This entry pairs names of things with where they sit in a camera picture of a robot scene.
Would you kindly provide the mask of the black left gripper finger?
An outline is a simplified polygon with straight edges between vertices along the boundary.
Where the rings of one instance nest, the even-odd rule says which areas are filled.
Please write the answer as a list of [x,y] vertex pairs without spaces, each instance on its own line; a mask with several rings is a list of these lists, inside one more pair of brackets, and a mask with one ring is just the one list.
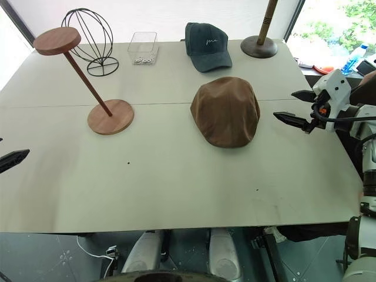
[[20,164],[29,154],[29,149],[17,150],[8,153],[0,158],[0,173],[3,173]]

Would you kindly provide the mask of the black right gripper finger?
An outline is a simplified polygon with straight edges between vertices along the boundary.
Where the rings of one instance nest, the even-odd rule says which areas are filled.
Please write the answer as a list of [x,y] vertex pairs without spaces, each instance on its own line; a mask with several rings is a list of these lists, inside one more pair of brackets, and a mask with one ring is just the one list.
[[274,117],[277,118],[279,121],[301,130],[306,130],[309,126],[309,123],[306,119],[297,117],[295,114],[288,113],[288,112],[274,112]]
[[316,94],[312,90],[298,90],[291,95],[299,100],[309,103],[314,103],[316,99]]

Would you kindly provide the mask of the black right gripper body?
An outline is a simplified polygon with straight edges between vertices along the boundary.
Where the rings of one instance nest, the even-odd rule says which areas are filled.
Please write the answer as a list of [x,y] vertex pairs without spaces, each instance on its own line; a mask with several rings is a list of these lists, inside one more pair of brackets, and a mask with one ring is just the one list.
[[307,134],[310,134],[315,128],[325,129],[326,121],[324,119],[330,114],[329,99],[330,96],[326,90],[322,90],[316,96],[314,96],[314,92],[310,95],[309,101],[312,103],[310,116],[312,120],[305,130]]

